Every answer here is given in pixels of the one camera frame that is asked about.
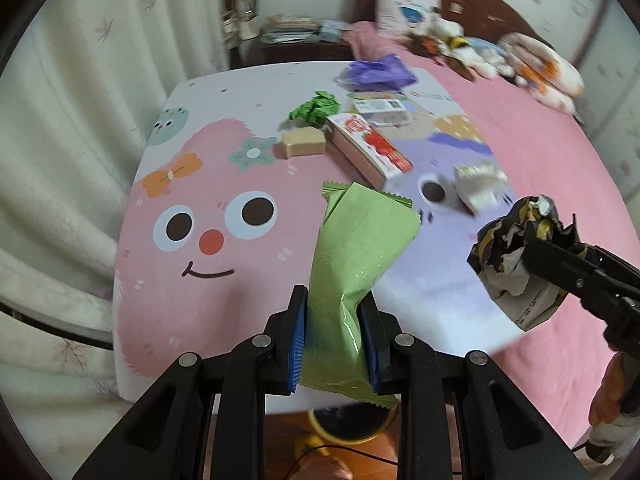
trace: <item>pillow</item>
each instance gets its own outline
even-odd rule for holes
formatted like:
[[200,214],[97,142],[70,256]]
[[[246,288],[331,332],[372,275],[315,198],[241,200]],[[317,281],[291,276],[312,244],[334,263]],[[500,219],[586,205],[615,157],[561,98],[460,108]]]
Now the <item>pillow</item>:
[[436,20],[440,0],[376,0],[376,23],[382,36],[401,40],[409,33],[425,34]]

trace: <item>cartoon face print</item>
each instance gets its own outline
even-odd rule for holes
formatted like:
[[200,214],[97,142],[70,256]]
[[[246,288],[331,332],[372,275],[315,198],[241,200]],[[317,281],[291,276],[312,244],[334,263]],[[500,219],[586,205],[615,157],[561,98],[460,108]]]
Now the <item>cartoon face print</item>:
[[335,150],[277,158],[275,141],[240,121],[208,124],[134,184],[114,302],[116,349],[132,373],[154,378],[187,351],[229,352],[308,282],[322,182],[355,174]]
[[157,146],[169,139],[173,139],[176,134],[184,128],[189,118],[187,108],[166,108],[160,112],[160,117],[151,130],[151,136],[147,142],[147,146]]
[[[478,230],[504,215],[511,204],[473,216],[458,197],[454,186],[454,166],[481,164],[493,156],[485,144],[466,139],[449,143],[428,140],[396,139],[402,153],[411,154],[414,168],[391,192],[408,197],[420,214],[421,225],[415,240],[396,260],[388,273],[395,273],[423,292],[453,290],[459,283],[475,282],[476,276],[466,262]],[[508,190],[506,196],[513,197]]]
[[407,24],[411,28],[419,27],[424,21],[425,9],[421,6],[404,4],[400,6],[400,12],[402,12]]

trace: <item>stuffed toy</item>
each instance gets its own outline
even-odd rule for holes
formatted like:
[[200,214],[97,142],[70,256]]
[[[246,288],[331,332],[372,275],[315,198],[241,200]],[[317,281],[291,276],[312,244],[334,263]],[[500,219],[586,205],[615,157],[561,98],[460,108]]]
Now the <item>stuffed toy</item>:
[[450,54],[459,59],[467,68],[478,72],[485,79],[494,79],[498,71],[487,63],[464,38],[462,25],[438,17],[431,26],[431,35],[443,41]]
[[507,61],[493,48],[483,47],[476,50],[478,55],[482,57],[488,64],[493,66],[503,77],[515,76],[515,70]]

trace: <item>green snack package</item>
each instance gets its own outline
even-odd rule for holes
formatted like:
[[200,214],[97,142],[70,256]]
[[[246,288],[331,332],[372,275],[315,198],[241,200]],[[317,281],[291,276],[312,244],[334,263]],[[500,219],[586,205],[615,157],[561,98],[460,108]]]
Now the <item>green snack package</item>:
[[325,182],[327,200],[309,280],[300,384],[380,406],[369,384],[356,308],[415,238],[412,202],[360,184]]

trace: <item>orange bow print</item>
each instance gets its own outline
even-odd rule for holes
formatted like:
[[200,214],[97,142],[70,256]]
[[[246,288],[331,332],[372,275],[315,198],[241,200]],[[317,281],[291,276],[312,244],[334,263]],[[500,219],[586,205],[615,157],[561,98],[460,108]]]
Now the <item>orange bow print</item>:
[[170,170],[149,173],[142,179],[142,187],[150,198],[159,196],[174,178],[182,178],[195,173],[202,167],[202,160],[195,153],[185,153]]

